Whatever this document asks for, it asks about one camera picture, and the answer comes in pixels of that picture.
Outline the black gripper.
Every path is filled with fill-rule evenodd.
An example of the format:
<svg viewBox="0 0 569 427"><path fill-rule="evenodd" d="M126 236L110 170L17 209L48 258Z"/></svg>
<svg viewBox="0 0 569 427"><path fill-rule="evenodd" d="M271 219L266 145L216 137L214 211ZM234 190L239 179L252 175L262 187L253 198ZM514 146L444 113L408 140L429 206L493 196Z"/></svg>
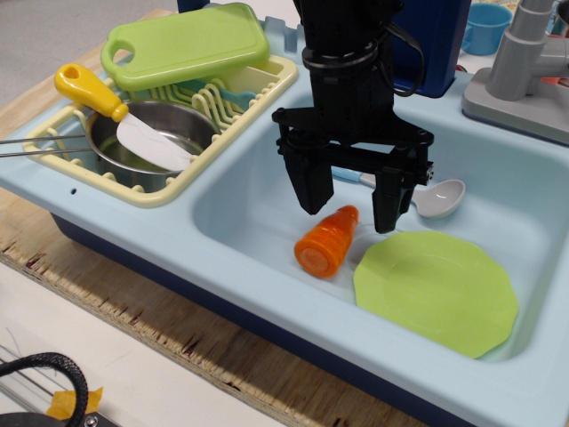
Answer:
<svg viewBox="0 0 569 427"><path fill-rule="evenodd" d="M273 115L278 152L300 206L318 214L333 196L332 167L375 175L374 228L386 234L411 204L414 187L432 177L429 131L398 117L394 95L378 69L310 77L310 107Z"/></svg>

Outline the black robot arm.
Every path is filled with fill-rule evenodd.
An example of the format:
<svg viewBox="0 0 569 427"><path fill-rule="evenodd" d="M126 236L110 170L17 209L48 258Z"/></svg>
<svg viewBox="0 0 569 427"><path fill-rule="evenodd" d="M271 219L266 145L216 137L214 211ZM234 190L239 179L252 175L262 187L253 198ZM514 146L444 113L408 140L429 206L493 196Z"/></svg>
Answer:
<svg viewBox="0 0 569 427"><path fill-rule="evenodd" d="M298 1L312 106L277 109L276 142L301 207L317 214L333 195L335 166L369 173L374 227L391 232L416 186L432 176L432 133L394 111L392 21L401 1Z"/></svg>

